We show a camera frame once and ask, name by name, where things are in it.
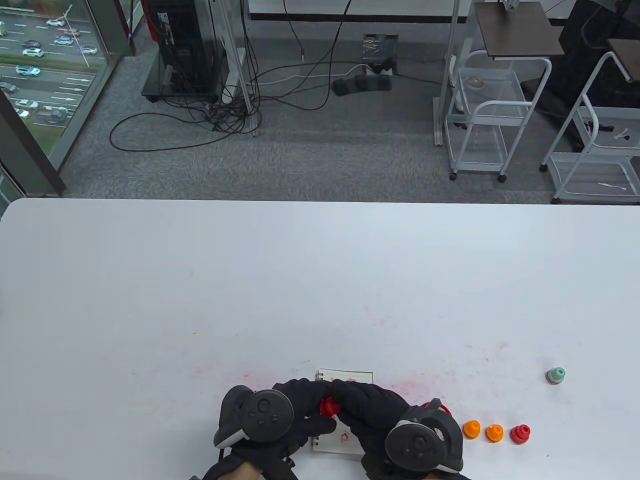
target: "wall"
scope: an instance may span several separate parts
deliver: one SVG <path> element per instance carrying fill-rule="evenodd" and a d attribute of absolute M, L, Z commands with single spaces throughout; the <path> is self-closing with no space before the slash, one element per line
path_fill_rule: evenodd
<path fill-rule="evenodd" d="M 348 0 L 286 0 L 289 13 L 341 15 Z M 545 10 L 559 0 L 541 0 Z M 548 14 L 549 18 L 567 18 L 575 0 L 566 0 Z M 284 13 L 282 0 L 248 0 L 252 13 Z M 460 15 L 466 15 L 470 0 L 462 0 Z M 453 0 L 353 0 L 349 13 L 353 15 L 429 15 L 450 17 Z"/>

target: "dark tabletop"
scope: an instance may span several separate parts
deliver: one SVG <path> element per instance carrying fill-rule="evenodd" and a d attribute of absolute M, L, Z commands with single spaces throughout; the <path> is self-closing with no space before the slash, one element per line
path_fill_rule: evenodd
<path fill-rule="evenodd" d="M 506 11 L 500 3 L 476 3 L 486 51 L 491 57 L 564 55 L 540 2 L 520 2 Z"/>
<path fill-rule="evenodd" d="M 609 45 L 634 82 L 640 82 L 640 40 L 610 38 Z"/>

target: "car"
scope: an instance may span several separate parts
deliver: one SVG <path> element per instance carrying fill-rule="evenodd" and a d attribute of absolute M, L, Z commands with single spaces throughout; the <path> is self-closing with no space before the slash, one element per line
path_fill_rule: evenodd
<path fill-rule="evenodd" d="M 0 82 L 0 90 L 5 93 L 15 93 L 18 91 L 18 87 L 7 82 Z"/>
<path fill-rule="evenodd" d="M 47 25 L 50 27 L 63 27 L 67 24 L 64 17 L 59 17 L 57 19 L 49 19 L 47 20 Z"/>
<path fill-rule="evenodd" d="M 82 35 L 80 30 L 78 30 L 77 28 L 65 28 L 62 31 L 62 33 L 64 33 L 65 35 L 71 35 L 71 36 L 80 36 L 80 35 Z"/>
<path fill-rule="evenodd" d="M 73 45 L 74 39 L 70 36 L 58 36 L 53 41 L 53 43 L 55 43 L 56 45 Z"/>
<path fill-rule="evenodd" d="M 41 49 L 26 49 L 22 51 L 22 54 L 27 57 L 41 57 L 44 52 Z"/>
<path fill-rule="evenodd" d="M 39 49 L 41 46 L 40 42 L 36 42 L 35 40 L 27 40 L 22 43 L 23 49 Z"/>
<path fill-rule="evenodd" d="M 82 47 L 81 51 L 85 55 L 95 55 L 98 53 L 98 49 L 96 47 Z"/>
<path fill-rule="evenodd" d="M 26 110 L 21 110 L 19 108 L 14 108 L 14 110 L 20 118 L 29 118 L 29 115 L 31 115 L 31 113 L 27 112 Z"/>
<path fill-rule="evenodd" d="M 67 116 L 60 110 L 40 110 L 38 112 L 38 121 L 47 122 L 48 124 L 61 124 L 67 120 Z"/>
<path fill-rule="evenodd" d="M 26 77 L 37 77 L 40 75 L 40 69 L 36 67 L 22 67 L 18 65 L 15 67 L 15 73 Z"/>
<path fill-rule="evenodd" d="M 40 104 L 38 102 L 34 102 L 33 100 L 22 99 L 18 100 L 15 103 L 15 106 L 20 108 L 28 108 L 29 110 L 37 110 Z"/>

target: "black glove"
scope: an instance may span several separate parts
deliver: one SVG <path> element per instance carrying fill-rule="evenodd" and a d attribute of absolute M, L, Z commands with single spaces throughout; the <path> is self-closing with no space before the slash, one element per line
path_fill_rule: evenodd
<path fill-rule="evenodd" d="M 333 399 L 342 406 L 338 418 L 351 428 L 364 450 L 361 463 L 371 480 L 422 479 L 393 464 L 385 449 L 387 435 L 410 405 L 398 394 L 370 383 L 334 380 Z"/>
<path fill-rule="evenodd" d="M 267 480 L 295 479 L 291 472 L 293 463 L 289 456 L 304 446 L 310 436 L 319 436 L 335 430 L 335 420 L 320 415 L 320 402 L 330 396 L 330 384 L 325 381 L 309 381 L 306 378 L 276 383 L 279 390 L 293 406 L 293 424 L 278 440 L 269 443 L 241 440 L 231 447 L 231 454 L 215 464 L 203 480 L 216 480 L 234 471 L 244 461 L 249 461 L 263 471 Z"/>

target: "small notebook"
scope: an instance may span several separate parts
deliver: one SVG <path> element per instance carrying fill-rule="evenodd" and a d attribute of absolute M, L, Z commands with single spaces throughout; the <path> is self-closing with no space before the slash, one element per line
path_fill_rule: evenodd
<path fill-rule="evenodd" d="M 373 372 L 345 372 L 342 370 L 318 370 L 316 380 L 355 380 L 361 383 L 373 383 Z M 313 449 L 315 452 L 346 453 L 351 455 L 364 455 L 358 438 L 353 436 L 349 427 L 338 422 L 333 433 L 317 436 L 313 439 Z"/>

